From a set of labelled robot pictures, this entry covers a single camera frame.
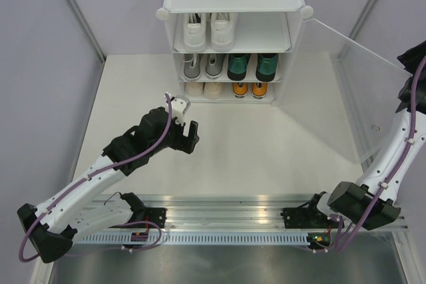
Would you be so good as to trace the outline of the beige lace sneaker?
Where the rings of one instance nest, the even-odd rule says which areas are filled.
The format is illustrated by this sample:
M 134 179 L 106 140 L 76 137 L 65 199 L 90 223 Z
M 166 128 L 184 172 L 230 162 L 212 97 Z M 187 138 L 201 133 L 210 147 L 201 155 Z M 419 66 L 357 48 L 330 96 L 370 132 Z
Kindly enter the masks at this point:
M 221 82 L 206 82 L 204 84 L 204 96 L 210 100 L 217 100 L 223 95 L 223 84 Z
M 204 94 L 203 82 L 187 82 L 184 87 L 185 93 L 189 96 L 202 96 Z

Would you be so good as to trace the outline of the grey canvas sneaker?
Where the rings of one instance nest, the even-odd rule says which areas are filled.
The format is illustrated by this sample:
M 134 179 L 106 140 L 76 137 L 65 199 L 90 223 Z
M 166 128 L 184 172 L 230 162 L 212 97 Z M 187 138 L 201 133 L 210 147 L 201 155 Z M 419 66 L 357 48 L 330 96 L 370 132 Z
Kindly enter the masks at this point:
M 225 54 L 209 53 L 206 58 L 205 74 L 209 79 L 217 79 L 222 74 L 222 66 L 224 63 Z
M 200 61 L 202 54 L 192 53 L 184 54 L 183 79 L 187 81 L 196 81 L 200 78 Z

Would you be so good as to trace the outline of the translucent cabinet door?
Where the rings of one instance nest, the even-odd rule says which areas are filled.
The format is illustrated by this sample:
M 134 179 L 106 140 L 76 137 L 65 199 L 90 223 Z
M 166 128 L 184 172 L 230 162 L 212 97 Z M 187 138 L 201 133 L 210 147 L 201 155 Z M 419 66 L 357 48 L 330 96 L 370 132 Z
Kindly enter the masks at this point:
M 281 68 L 280 108 L 354 164 L 378 151 L 409 78 L 316 19 L 302 21 Z

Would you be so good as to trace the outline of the orange canvas sneaker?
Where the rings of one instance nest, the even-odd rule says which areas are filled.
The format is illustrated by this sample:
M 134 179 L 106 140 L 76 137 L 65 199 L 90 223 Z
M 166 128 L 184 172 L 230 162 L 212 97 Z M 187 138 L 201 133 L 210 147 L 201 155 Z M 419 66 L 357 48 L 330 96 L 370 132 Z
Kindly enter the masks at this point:
M 266 82 L 253 82 L 252 83 L 252 96 L 256 99 L 263 99 L 267 95 L 268 83 Z
M 246 82 L 233 82 L 232 93 L 236 98 L 244 98 L 248 93 L 248 83 Z

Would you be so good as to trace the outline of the green heeled shoe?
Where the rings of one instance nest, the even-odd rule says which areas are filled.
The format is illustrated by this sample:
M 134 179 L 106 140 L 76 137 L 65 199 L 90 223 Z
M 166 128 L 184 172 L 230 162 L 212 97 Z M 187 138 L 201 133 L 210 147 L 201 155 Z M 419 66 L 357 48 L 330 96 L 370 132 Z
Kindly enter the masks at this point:
M 261 82 L 271 82 L 276 76 L 278 53 L 259 53 L 256 65 L 256 78 Z
M 233 81 L 244 80 L 249 60 L 250 53 L 230 53 L 228 55 L 228 78 Z

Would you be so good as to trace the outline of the white sneaker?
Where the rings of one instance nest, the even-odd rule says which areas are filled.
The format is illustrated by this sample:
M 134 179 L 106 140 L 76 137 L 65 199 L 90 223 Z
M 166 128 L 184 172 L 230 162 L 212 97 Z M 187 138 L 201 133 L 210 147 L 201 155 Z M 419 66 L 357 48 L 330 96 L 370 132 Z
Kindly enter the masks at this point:
M 206 13 L 185 13 L 183 15 L 183 41 L 187 51 L 201 53 L 206 48 Z
M 234 47 L 238 13 L 212 13 L 210 16 L 211 47 L 216 52 L 227 52 Z

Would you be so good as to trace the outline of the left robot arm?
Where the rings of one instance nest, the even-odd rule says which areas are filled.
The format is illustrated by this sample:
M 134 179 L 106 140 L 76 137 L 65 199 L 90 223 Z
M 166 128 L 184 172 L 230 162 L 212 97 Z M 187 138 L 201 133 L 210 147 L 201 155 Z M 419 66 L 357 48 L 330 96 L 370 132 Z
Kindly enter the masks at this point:
M 107 188 L 148 164 L 155 154 L 171 148 L 191 154 L 199 141 L 198 123 L 184 134 L 184 115 L 190 102 L 175 98 L 168 107 L 145 114 L 140 124 L 114 138 L 95 163 L 77 180 L 53 197 L 34 206 L 22 205 L 17 215 L 36 257 L 51 263 L 64 256 L 80 239 L 108 227 L 139 227 L 146 220 L 146 206 L 134 193 L 120 195 L 117 204 L 93 211 L 86 205 Z

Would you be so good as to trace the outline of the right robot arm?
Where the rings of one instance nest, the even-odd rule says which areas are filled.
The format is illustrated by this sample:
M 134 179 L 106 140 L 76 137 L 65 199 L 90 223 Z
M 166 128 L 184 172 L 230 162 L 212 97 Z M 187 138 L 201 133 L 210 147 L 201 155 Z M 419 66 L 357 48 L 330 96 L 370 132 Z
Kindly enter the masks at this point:
M 398 218 L 401 210 L 394 203 L 399 187 L 425 144 L 425 43 L 397 59 L 412 76 L 399 92 L 400 105 L 378 155 L 356 182 L 341 182 L 331 194 L 313 196 L 304 210 L 309 226 L 348 219 L 373 230 Z

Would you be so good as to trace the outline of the white plastic shoe cabinet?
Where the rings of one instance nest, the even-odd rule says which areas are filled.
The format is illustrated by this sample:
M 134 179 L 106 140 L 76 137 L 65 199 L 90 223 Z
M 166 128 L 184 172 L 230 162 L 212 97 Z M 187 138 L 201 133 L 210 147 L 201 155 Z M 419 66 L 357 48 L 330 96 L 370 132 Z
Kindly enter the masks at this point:
M 212 13 L 238 13 L 234 47 L 227 52 L 216 52 L 211 47 L 210 16 Z M 200 61 L 200 78 L 196 81 L 183 79 L 183 56 L 192 54 L 186 50 L 183 41 L 183 15 L 185 13 L 206 13 L 206 48 Z M 313 9 L 304 0 L 164 0 L 157 11 L 158 19 L 164 21 L 168 41 L 174 59 L 183 95 L 191 102 L 253 102 L 274 103 L 282 81 L 282 59 L 292 51 L 304 19 L 312 16 Z M 225 54 L 222 74 L 217 79 L 209 79 L 205 74 L 206 58 L 209 53 Z M 247 73 L 244 80 L 233 81 L 228 78 L 228 55 L 230 53 L 250 53 Z M 268 83 L 267 95 L 263 99 L 252 96 L 252 83 L 261 82 L 256 78 L 256 65 L 259 53 L 278 53 L 276 76 Z M 202 96 L 189 96 L 184 87 L 187 82 L 221 82 L 223 95 L 217 100 Z M 236 98 L 232 93 L 233 82 L 248 83 L 248 93 L 244 98 Z

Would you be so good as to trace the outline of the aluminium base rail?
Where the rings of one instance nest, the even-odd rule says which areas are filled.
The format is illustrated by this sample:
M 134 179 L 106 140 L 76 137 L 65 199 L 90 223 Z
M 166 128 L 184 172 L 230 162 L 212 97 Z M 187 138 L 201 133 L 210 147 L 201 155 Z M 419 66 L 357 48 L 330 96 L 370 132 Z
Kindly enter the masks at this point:
M 295 197 L 173 198 L 121 194 L 91 202 L 49 200 L 37 206 L 36 216 L 51 233 L 68 227 L 84 237 L 108 228 L 151 228 L 165 231 L 225 232 L 273 229 L 326 229 L 336 220 L 317 211 L 316 202 Z

